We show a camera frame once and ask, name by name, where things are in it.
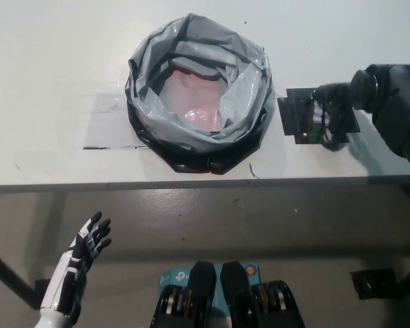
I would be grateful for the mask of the white and black left hand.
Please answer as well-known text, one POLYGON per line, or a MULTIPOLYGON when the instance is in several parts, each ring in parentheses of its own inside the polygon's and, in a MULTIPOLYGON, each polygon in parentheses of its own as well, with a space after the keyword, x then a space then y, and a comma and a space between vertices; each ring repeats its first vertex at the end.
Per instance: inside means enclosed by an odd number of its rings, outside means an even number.
POLYGON ((101 218, 102 213, 96 212, 78 231, 61 255, 41 302, 41 312, 58 314, 66 327, 76 324, 87 274, 102 250, 111 244, 111 220, 101 218))

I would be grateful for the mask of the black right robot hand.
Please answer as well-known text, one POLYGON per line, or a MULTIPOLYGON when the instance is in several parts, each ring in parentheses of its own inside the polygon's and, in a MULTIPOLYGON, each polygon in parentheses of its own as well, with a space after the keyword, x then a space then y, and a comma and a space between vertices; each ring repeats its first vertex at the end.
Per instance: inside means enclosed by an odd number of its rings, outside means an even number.
POLYGON ((311 102, 321 110, 320 140, 324 148, 338 151, 347 134, 359 132, 351 106, 350 83, 328 83, 314 89, 311 102))

